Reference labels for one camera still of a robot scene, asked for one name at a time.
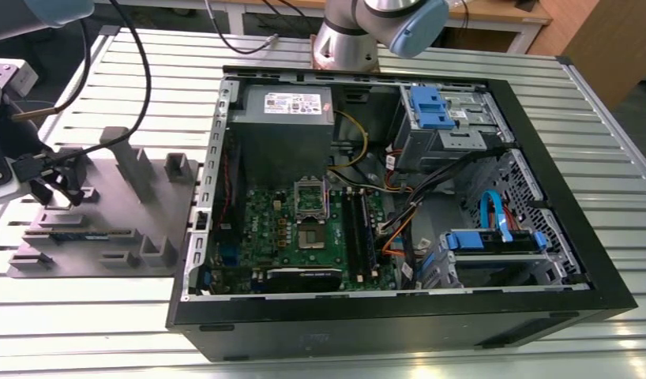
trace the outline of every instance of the slotted aluminum surface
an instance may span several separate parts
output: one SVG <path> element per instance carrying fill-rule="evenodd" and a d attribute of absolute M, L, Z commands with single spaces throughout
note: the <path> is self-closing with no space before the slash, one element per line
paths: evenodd
<path fill-rule="evenodd" d="M 152 63 L 152 106 L 132 144 L 150 159 L 202 160 L 222 65 L 308 67 L 307 40 L 237 56 L 213 34 L 141 30 Z M 240 47 L 257 37 L 232 37 Z M 104 126 L 134 121 L 142 69 L 132 36 L 101 36 L 81 99 L 42 128 L 48 143 L 94 144 Z M 164 328 L 172 279 L 10 280 L 0 276 L 0 373 L 49 377 L 230 378 L 639 377 L 646 378 L 646 161 L 571 72 L 552 58 L 429 50 L 403 60 L 381 50 L 383 72 L 509 81 L 613 259 L 639 308 L 516 349 L 416 355 L 208 363 Z M 68 88 L 64 97 L 72 91 Z M 0 215 L 0 273 L 37 206 Z"/>

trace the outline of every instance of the green motherboard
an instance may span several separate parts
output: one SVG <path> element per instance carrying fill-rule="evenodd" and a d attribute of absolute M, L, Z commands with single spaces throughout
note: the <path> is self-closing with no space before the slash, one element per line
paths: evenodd
<path fill-rule="evenodd" d="M 340 291 L 373 291 L 395 288 L 393 267 L 380 265 L 372 277 L 357 280 L 348 273 L 348 257 L 344 236 L 343 196 L 340 190 L 329 190 L 328 218 L 296 221 L 295 190 L 253 188 L 248 191 L 242 242 L 237 251 L 237 267 L 225 270 L 224 283 L 233 294 L 257 293 L 253 277 L 269 268 L 335 268 L 343 272 Z M 321 208 L 320 193 L 305 188 L 299 194 L 299 208 Z M 380 193 L 364 195 L 373 227 L 384 221 Z"/>

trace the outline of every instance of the black cable wire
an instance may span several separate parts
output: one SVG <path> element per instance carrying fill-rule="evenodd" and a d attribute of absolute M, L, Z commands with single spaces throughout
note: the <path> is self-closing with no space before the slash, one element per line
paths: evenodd
<path fill-rule="evenodd" d="M 439 168 L 416 186 L 416 188 L 408 195 L 407 204 L 403 208 L 403 211 L 399 212 L 397 215 L 385 222 L 385 224 L 383 225 L 383 229 L 385 230 L 396 222 L 407 219 L 412 215 L 412 213 L 416 212 L 417 206 L 423 201 L 424 195 L 429 191 L 429 189 L 436 188 L 441 183 L 449 180 L 471 162 L 492 156 L 500 156 L 505 153 L 505 151 L 507 149 L 500 147 L 492 148 L 484 152 L 469 152 L 463 157 L 451 162 L 447 166 Z"/>
<path fill-rule="evenodd" d="M 261 2 L 268 8 L 270 8 L 272 12 L 277 14 L 277 17 L 280 17 L 280 20 L 282 20 L 288 27 L 292 29 L 292 32 L 299 33 L 297 27 L 292 24 L 291 20 L 280 13 L 277 8 L 272 6 L 268 0 L 261 0 Z"/>
<path fill-rule="evenodd" d="M 86 85 L 88 81 L 88 74 L 90 73 L 90 65 L 92 65 L 92 59 L 90 59 L 90 42 L 88 39 L 88 27 L 86 27 L 86 21 L 85 20 L 78 20 L 78 24 L 81 25 L 81 37 L 82 37 L 82 74 L 81 74 L 81 80 L 78 81 L 78 86 L 73 90 L 72 95 L 69 96 L 68 101 L 62 103 L 58 107 L 56 107 L 57 113 L 68 109 L 68 107 L 72 105 L 72 103 L 76 101 L 78 98 L 78 95 L 81 94 L 82 87 Z"/>
<path fill-rule="evenodd" d="M 363 181 L 367 183 L 367 184 L 373 184 L 371 180 L 368 180 L 368 176 L 367 174 L 364 174 L 364 171 L 360 170 L 360 167 L 357 167 L 357 164 L 355 163 L 351 168 L 355 170 L 355 172 L 357 172 L 357 174 L 363 177 Z"/>
<path fill-rule="evenodd" d="M 96 144 L 94 146 L 92 146 L 90 148 L 86 148 L 85 150 L 72 152 L 65 156 L 61 156 L 53 159 L 49 163 L 50 166 L 56 166 L 72 158 L 77 158 L 78 156 L 85 156 L 90 152 L 96 152 L 97 150 L 102 148 L 108 148 L 114 144 L 117 144 L 118 142 L 125 141 L 132 136 L 132 134 L 137 132 L 137 129 L 140 129 L 140 125 L 142 124 L 144 116 L 146 115 L 146 110 L 149 108 L 149 102 L 152 100 L 152 70 L 149 68 L 149 61 L 146 59 L 146 52 L 144 51 L 142 41 L 140 40 L 140 35 L 137 34 L 137 30 L 134 29 L 134 24 L 132 23 L 130 17 L 126 15 L 125 11 L 122 10 L 117 0 L 109 0 L 109 2 L 112 3 L 113 8 L 116 9 L 118 16 L 122 19 L 122 23 L 128 26 L 128 29 L 130 30 L 132 38 L 134 39 L 134 44 L 137 45 L 137 51 L 140 53 L 140 57 L 142 58 L 144 79 L 146 82 L 146 88 L 144 90 L 142 109 L 140 110 L 140 115 L 137 116 L 134 125 L 124 135 L 114 138 L 109 142 L 105 142 L 104 144 Z"/>
<path fill-rule="evenodd" d="M 209 4 L 209 0 L 205 0 L 205 8 L 208 8 L 208 16 L 209 16 L 209 22 L 212 22 L 212 26 L 214 27 L 214 32 L 218 34 L 218 38 L 224 42 L 224 45 L 233 50 L 236 53 L 241 55 L 250 55 L 265 49 L 269 45 L 270 42 L 277 38 L 277 34 L 273 34 L 270 37 L 266 38 L 265 42 L 260 47 L 252 50 L 240 50 L 236 48 L 226 40 L 226 37 L 224 37 L 224 33 L 221 33 L 221 29 L 218 28 L 217 21 L 214 20 L 214 12 L 212 11 L 212 6 Z"/>
<path fill-rule="evenodd" d="M 401 232 L 403 249 L 404 249 L 404 263 L 412 269 L 411 277 L 403 271 L 401 289 L 412 290 L 416 288 L 416 252 L 413 251 L 413 236 L 411 233 L 412 223 L 409 223 Z"/>
<path fill-rule="evenodd" d="M 311 34 L 315 34 L 315 32 L 317 31 L 315 29 L 315 27 L 312 26 L 312 23 L 311 23 L 311 20 L 308 19 L 308 16 L 305 14 L 303 14 L 301 10 L 292 5 L 292 3 L 289 3 L 286 0 L 278 0 L 285 6 L 288 6 L 296 13 L 299 13 L 299 16 L 303 17 L 303 19 L 305 20 L 305 23 L 308 24 L 308 28 L 311 29 Z"/>
<path fill-rule="evenodd" d="M 463 17 L 463 29 L 467 29 L 469 25 L 469 8 L 465 0 L 461 0 L 461 1 L 463 1 L 463 6 L 465 7 L 465 15 Z"/>

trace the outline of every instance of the ram slot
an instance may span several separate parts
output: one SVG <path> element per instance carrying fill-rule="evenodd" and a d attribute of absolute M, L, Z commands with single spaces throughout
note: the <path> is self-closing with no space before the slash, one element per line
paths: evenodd
<path fill-rule="evenodd" d="M 372 270 L 376 268 L 376 255 L 373 252 L 373 233 L 372 223 L 368 218 L 367 198 L 360 193 L 353 196 L 353 211 L 360 267 L 364 278 L 368 279 L 372 277 Z"/>
<path fill-rule="evenodd" d="M 353 215 L 353 194 L 345 193 L 341 199 L 343 234 L 345 235 L 345 254 L 348 257 L 348 276 L 357 282 L 363 281 L 360 273 L 360 250 L 357 248 L 357 228 Z"/>

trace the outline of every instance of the sticker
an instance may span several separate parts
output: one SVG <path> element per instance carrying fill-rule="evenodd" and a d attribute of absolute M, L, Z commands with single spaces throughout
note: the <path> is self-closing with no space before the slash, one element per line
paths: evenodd
<path fill-rule="evenodd" d="M 425 238 L 420 238 L 420 242 L 417 243 L 416 250 L 425 250 L 429 247 L 429 245 L 432 245 L 432 242 Z"/>
<path fill-rule="evenodd" d="M 468 114 L 464 111 L 448 111 L 448 115 L 455 118 L 468 118 Z"/>
<path fill-rule="evenodd" d="M 395 162 L 397 160 L 395 159 L 395 156 L 387 156 L 385 157 L 385 168 L 389 170 L 395 170 Z"/>
<path fill-rule="evenodd" d="M 266 114 L 323 114 L 323 100 L 312 93 L 266 94 L 262 111 Z"/>
<path fill-rule="evenodd" d="M 403 263 L 403 274 L 411 280 L 411 277 L 413 275 L 413 269 L 409 265 L 407 265 L 407 262 Z"/>

